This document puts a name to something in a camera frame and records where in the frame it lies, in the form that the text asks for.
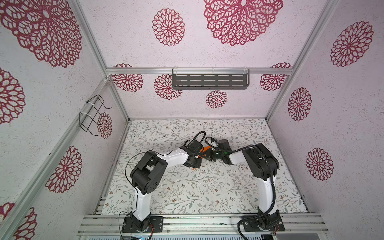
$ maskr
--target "red circular pattern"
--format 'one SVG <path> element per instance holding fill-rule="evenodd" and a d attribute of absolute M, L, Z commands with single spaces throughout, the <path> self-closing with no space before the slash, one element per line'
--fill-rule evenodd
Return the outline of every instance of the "red circular pattern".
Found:
<path fill-rule="evenodd" d="M 119 63 L 115 68 L 133 68 L 129 64 Z M 113 82 L 119 88 L 127 92 L 136 92 L 143 87 L 143 78 L 141 74 L 116 74 L 111 75 Z"/>
<path fill-rule="evenodd" d="M 29 209 L 29 214 L 25 216 L 21 225 L 17 228 L 15 234 L 13 235 L 13 240 L 30 240 L 35 235 L 35 229 L 37 226 L 36 221 L 37 214 L 35 213 L 35 208 L 31 207 Z"/>
<path fill-rule="evenodd" d="M 214 90 L 210 92 L 205 98 L 205 102 L 211 108 L 219 108 L 227 103 L 228 96 L 224 91 Z"/>
<path fill-rule="evenodd" d="M 283 0 L 204 0 L 208 29 L 221 43 L 244 45 L 276 20 Z"/>
<path fill-rule="evenodd" d="M 158 11 L 152 23 L 156 38 L 166 46 L 174 46 L 184 37 L 183 18 L 173 9 L 163 8 Z"/>
<path fill-rule="evenodd" d="M 0 0 L 0 21 L 23 48 L 53 67 L 74 65 L 81 50 L 79 25 L 65 0 Z"/>
<path fill-rule="evenodd" d="M 278 63 L 272 65 L 272 68 L 291 68 L 289 63 Z M 260 86 L 268 91 L 279 89 L 287 75 L 284 74 L 263 74 L 260 79 Z"/>
<path fill-rule="evenodd" d="M 103 138 L 107 138 L 112 133 L 112 120 L 108 113 L 102 113 L 97 120 L 97 130 Z"/>
<path fill-rule="evenodd" d="M 45 186 L 50 192 L 55 193 L 69 190 L 79 179 L 83 167 L 82 161 L 79 150 L 70 146 Z"/>
<path fill-rule="evenodd" d="M 0 223 L 5 219 L 14 205 L 15 203 L 7 202 L 6 204 L 0 206 Z"/>
<path fill-rule="evenodd" d="M 344 29 L 331 49 L 331 61 L 338 67 L 356 62 L 368 50 L 372 42 L 372 26 L 360 21 Z"/>
<path fill-rule="evenodd" d="M 183 92 L 183 90 L 175 90 L 172 88 L 172 76 L 169 74 L 158 76 L 153 87 L 157 95 L 168 100 L 178 98 Z"/>
<path fill-rule="evenodd" d="M 25 106 L 23 88 L 9 72 L 0 68 L 0 124 L 17 118 Z"/>
<path fill-rule="evenodd" d="M 327 180 L 333 174 L 333 161 L 324 149 L 314 148 L 307 155 L 307 168 L 318 180 Z"/>
<path fill-rule="evenodd" d="M 303 120 L 307 117 L 312 106 L 310 92 L 305 88 L 294 90 L 288 101 L 288 113 L 295 121 Z"/>

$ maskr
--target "wire rack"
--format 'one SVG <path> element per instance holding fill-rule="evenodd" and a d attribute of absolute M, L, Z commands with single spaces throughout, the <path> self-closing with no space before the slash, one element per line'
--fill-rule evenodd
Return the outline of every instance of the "wire rack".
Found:
<path fill-rule="evenodd" d="M 98 102 L 100 102 L 101 105 L 100 105 L 98 108 L 96 108 L 95 105 L 97 105 Z M 105 109 L 111 109 L 112 107 L 107 108 L 107 107 L 104 105 L 104 99 L 103 99 L 100 95 L 95 95 L 95 96 L 91 97 L 89 100 L 87 100 L 86 103 L 92 105 L 92 108 L 91 108 L 87 113 L 85 113 L 85 112 L 80 112 L 80 113 L 79 113 L 79 126 L 81 127 L 82 130 L 84 130 L 84 131 L 86 131 L 86 132 L 90 132 L 93 136 L 98 136 L 98 135 L 96 135 L 96 134 L 93 134 L 89 128 L 90 128 L 90 126 L 91 126 L 91 124 L 92 124 L 93 122 L 97 125 L 97 123 L 96 123 L 96 121 L 95 121 L 94 119 L 95 119 L 95 117 L 96 117 L 98 114 L 101 115 L 101 113 L 99 112 L 101 107 L 104 107 Z M 94 116 L 91 116 L 91 115 L 89 114 L 89 113 L 91 112 L 92 109 L 95 109 L 95 110 L 96 110 Z M 91 119 L 91 122 L 88 124 L 88 126 L 86 126 L 86 125 L 84 125 L 83 123 L 84 123 L 88 118 Z"/>

